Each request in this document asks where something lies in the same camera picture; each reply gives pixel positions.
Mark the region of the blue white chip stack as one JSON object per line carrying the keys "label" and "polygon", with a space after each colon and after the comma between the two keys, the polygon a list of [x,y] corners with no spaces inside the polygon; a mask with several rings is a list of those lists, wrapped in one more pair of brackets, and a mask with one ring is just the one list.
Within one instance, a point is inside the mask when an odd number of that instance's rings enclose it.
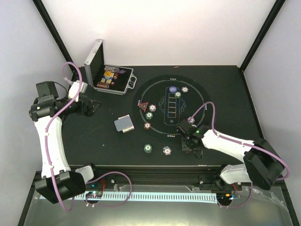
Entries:
{"label": "blue white chip stack", "polygon": [[170,147],[165,146],[165,147],[163,148],[163,153],[164,153],[165,155],[170,155],[171,152],[172,152],[172,151],[171,151]]}

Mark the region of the blue backed card deck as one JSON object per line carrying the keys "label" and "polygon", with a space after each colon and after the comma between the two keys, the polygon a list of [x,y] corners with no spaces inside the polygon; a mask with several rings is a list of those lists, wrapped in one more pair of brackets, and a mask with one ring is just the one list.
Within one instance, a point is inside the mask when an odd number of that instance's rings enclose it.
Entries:
{"label": "blue backed card deck", "polygon": [[126,133],[134,129],[134,125],[129,115],[125,115],[123,117],[119,117],[114,121],[115,128],[118,132]]}

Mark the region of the brown chip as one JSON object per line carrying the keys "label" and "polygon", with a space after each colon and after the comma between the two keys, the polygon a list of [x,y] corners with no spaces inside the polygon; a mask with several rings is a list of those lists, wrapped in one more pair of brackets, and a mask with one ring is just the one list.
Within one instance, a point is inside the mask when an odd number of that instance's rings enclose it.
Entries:
{"label": "brown chip", "polygon": [[144,123],[144,128],[145,129],[150,129],[151,128],[151,124],[149,122]]}

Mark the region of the green poker chip stack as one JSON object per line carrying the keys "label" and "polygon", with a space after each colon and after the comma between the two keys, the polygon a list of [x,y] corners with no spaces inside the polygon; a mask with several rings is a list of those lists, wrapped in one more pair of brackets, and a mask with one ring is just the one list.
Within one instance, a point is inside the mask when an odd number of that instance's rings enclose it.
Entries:
{"label": "green poker chip stack", "polygon": [[152,146],[150,144],[145,144],[143,149],[146,153],[152,152]]}

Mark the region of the blue white chip top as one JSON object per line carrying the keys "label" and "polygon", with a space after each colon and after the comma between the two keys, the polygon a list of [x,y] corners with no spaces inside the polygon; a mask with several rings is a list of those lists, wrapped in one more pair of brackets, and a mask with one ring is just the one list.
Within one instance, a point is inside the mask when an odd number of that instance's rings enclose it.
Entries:
{"label": "blue white chip top", "polygon": [[183,93],[187,93],[187,92],[189,92],[189,89],[188,89],[187,87],[182,87],[182,88],[181,88],[181,91],[182,91]]}

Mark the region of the purple small blind button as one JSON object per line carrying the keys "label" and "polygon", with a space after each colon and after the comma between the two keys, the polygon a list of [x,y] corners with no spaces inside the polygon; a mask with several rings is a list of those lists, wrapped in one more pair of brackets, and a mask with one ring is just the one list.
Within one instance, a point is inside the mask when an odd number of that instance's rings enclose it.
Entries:
{"label": "purple small blind button", "polygon": [[175,92],[177,92],[177,87],[174,87],[174,86],[169,87],[169,92],[170,92],[170,93],[175,93]]}

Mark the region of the red triangular all-in marker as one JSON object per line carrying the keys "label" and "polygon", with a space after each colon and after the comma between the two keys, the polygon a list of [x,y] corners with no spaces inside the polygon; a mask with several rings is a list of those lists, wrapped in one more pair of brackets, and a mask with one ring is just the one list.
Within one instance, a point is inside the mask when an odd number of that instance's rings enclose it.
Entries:
{"label": "red triangular all-in marker", "polygon": [[141,108],[144,112],[146,112],[147,106],[148,106],[148,102],[140,103],[140,104],[138,105],[138,107]]}

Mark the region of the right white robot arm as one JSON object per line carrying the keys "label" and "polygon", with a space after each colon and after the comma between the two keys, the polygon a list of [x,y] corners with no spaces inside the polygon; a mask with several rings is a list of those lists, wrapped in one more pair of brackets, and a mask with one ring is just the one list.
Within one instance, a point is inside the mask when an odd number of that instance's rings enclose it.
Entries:
{"label": "right white robot arm", "polygon": [[182,136],[185,151],[219,151],[239,161],[238,165],[226,165],[214,177],[214,185],[220,190],[234,183],[253,183],[269,190],[285,169],[281,158],[265,139],[243,140],[215,131],[207,125],[192,126],[183,120],[176,127]]}

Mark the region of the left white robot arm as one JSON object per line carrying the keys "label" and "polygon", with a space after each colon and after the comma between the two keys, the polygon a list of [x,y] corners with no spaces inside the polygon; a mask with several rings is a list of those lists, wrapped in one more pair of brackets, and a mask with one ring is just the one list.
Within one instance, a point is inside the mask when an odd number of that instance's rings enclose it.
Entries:
{"label": "left white robot arm", "polygon": [[53,204],[84,193],[86,184],[95,188],[101,182],[101,176],[94,172],[92,163],[72,171],[63,147],[63,121],[72,113],[91,117],[101,106],[100,101],[87,96],[87,87],[85,82],[75,81],[67,96],[59,98],[55,82],[36,84],[39,96],[34,100],[29,116],[40,139],[42,172],[35,188]]}

